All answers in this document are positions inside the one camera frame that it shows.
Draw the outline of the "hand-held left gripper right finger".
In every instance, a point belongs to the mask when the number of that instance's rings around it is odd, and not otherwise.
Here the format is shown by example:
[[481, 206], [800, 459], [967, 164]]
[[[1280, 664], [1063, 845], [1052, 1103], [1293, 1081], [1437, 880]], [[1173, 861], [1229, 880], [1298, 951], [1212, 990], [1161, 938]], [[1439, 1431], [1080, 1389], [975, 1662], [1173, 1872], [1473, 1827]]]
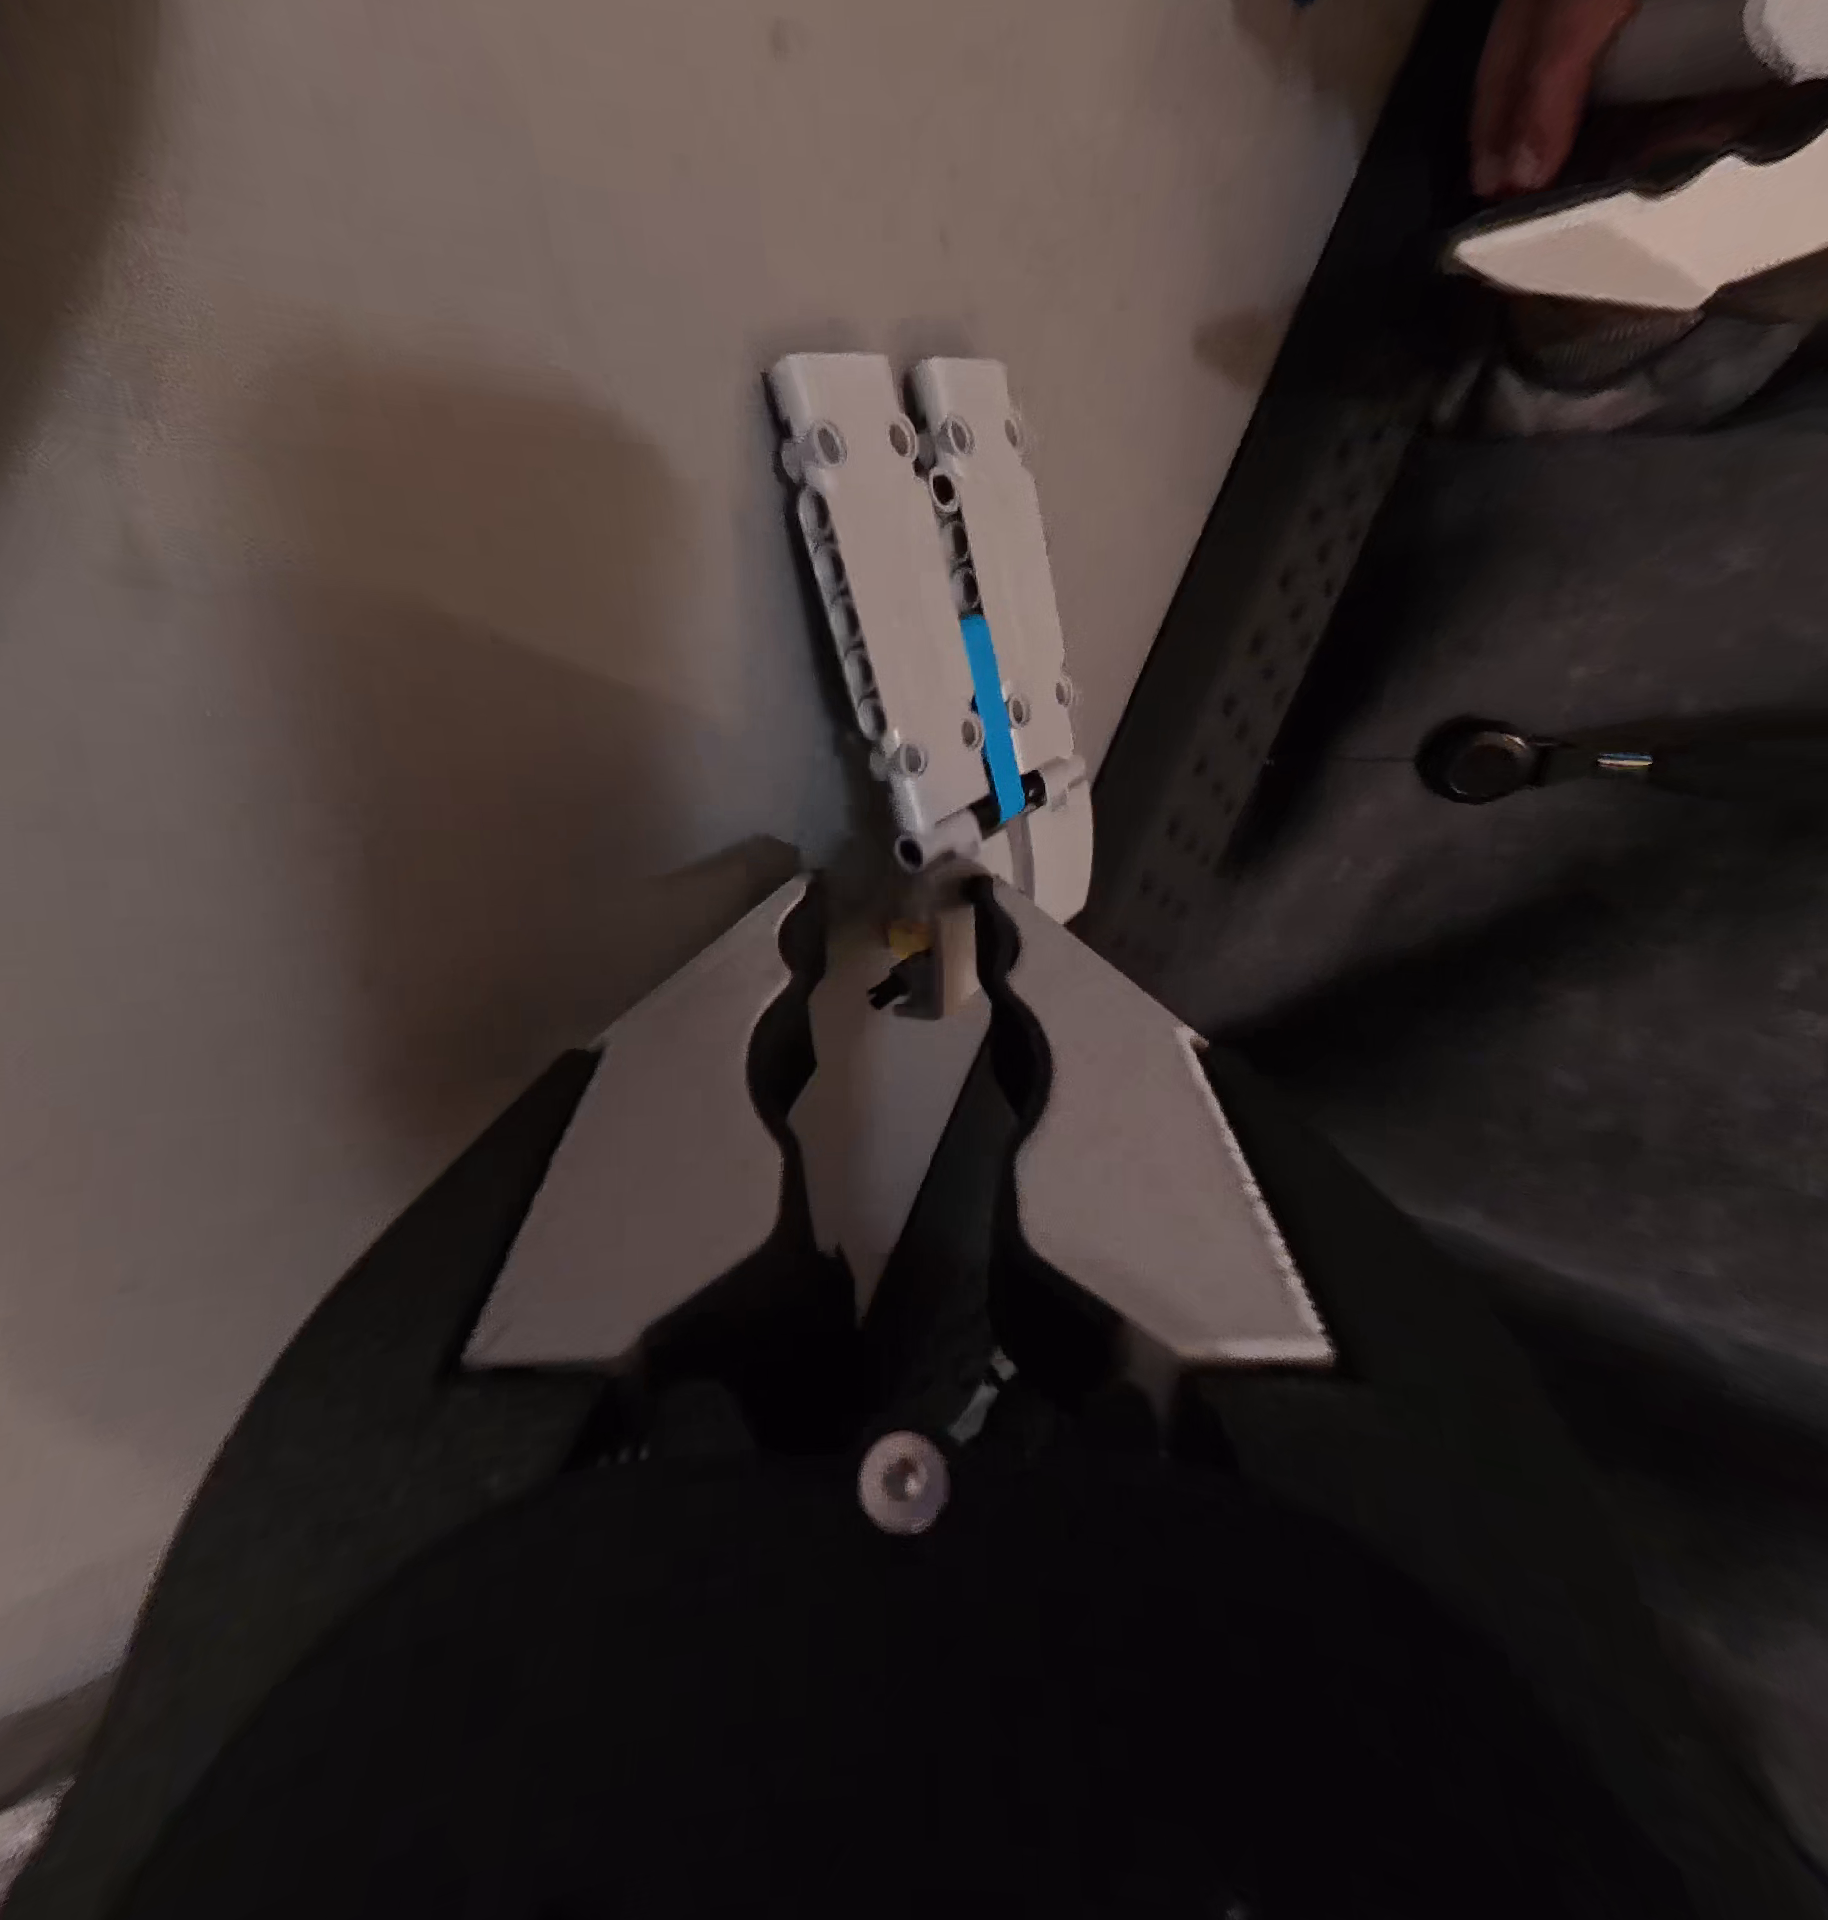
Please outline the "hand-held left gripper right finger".
[[1005, 880], [973, 882], [996, 1092], [996, 1325], [1042, 1370], [1328, 1370], [1205, 1040]]

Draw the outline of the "yellow toy connector pin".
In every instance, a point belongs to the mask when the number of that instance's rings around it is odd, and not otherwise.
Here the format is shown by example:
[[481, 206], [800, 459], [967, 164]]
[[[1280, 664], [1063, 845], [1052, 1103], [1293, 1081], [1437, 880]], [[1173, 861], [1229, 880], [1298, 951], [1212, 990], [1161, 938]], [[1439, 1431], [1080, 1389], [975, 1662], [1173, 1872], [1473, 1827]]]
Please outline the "yellow toy connector pin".
[[886, 926], [890, 971], [865, 990], [874, 1011], [948, 1019], [979, 998], [975, 910], [967, 895], [927, 904]]

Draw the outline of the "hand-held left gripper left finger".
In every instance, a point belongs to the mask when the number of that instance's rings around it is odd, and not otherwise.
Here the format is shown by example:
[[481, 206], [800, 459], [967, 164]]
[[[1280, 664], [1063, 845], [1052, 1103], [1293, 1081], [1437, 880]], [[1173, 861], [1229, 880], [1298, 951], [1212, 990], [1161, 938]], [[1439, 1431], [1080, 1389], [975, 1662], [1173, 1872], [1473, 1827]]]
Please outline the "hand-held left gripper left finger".
[[595, 1065], [465, 1340], [472, 1370], [612, 1370], [779, 1222], [783, 1145], [750, 1088], [792, 986], [792, 875], [595, 1037]]

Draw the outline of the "person's grey sweatshirt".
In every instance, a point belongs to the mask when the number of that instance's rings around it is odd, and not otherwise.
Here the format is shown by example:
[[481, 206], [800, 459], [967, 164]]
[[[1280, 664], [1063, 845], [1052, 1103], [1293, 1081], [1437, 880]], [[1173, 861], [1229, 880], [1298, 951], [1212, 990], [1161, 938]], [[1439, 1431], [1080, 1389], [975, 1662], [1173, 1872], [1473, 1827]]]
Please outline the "person's grey sweatshirt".
[[1448, 806], [1464, 715], [1828, 727], [1828, 325], [1709, 431], [1407, 456], [1187, 973], [1492, 1289], [1828, 1889], [1828, 811]]

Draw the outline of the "grey hinged toy assembly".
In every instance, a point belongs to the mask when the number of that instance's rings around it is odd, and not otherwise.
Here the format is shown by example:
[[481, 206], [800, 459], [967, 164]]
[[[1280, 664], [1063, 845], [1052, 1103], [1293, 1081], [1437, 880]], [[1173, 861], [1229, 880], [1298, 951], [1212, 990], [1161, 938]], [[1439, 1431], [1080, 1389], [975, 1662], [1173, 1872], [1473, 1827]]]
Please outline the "grey hinged toy assembly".
[[922, 875], [965, 861], [987, 774], [922, 431], [878, 352], [783, 352], [765, 386], [838, 680], [895, 817], [895, 863]]

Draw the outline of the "person's right hand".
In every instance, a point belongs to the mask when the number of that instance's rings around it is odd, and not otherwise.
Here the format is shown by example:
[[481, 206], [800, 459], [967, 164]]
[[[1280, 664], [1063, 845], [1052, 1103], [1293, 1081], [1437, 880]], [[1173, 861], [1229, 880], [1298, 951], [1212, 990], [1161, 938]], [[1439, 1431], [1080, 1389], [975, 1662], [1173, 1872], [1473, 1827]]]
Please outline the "person's right hand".
[[1638, 5], [1499, 5], [1473, 74], [1467, 155], [1479, 198], [1564, 168], [1592, 77]]

